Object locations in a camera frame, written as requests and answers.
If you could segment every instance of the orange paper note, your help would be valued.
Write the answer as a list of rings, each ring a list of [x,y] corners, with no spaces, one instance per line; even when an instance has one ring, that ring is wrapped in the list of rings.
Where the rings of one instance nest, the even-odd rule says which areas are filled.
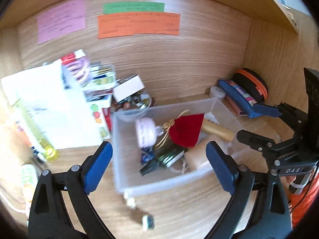
[[[179,35],[180,14],[125,12],[98,16],[98,38],[133,34]]]

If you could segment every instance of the green paper note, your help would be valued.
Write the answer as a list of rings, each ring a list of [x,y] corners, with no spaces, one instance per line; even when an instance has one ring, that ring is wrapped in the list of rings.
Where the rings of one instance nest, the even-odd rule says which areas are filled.
[[[163,12],[164,3],[159,2],[114,2],[104,4],[104,14],[121,12]]]

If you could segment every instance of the red velvet cloth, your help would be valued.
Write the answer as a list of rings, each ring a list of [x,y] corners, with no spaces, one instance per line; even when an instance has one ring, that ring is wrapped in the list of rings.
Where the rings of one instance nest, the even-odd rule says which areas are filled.
[[[170,127],[169,136],[175,144],[192,148],[197,143],[203,119],[204,114],[181,116]]]

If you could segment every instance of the green glass bottle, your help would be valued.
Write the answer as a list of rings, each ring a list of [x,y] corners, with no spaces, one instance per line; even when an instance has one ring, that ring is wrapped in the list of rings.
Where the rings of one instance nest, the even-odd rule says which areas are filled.
[[[154,152],[154,158],[152,158],[147,164],[140,170],[142,176],[155,171],[159,167],[169,168],[178,159],[180,159],[185,153],[185,148],[174,144],[173,141],[167,141],[165,145],[157,149]]]

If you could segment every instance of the transparent plastic box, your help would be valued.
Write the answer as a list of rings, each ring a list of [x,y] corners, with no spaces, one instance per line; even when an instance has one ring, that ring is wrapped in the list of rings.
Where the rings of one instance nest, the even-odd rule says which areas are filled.
[[[132,197],[151,194],[190,183],[213,172],[210,167],[184,174],[164,168],[159,168],[144,177],[139,173],[142,167],[141,150],[137,143],[135,120],[148,117],[152,118],[156,125],[163,125],[165,121],[177,118],[184,110],[189,110],[191,114],[212,112],[219,125],[229,128],[235,134],[243,129],[234,115],[216,98],[155,106],[146,110],[116,112],[112,116],[112,145],[114,183],[118,193],[126,192]],[[236,160],[247,148],[246,145],[237,141],[235,135],[228,148],[228,154]]]

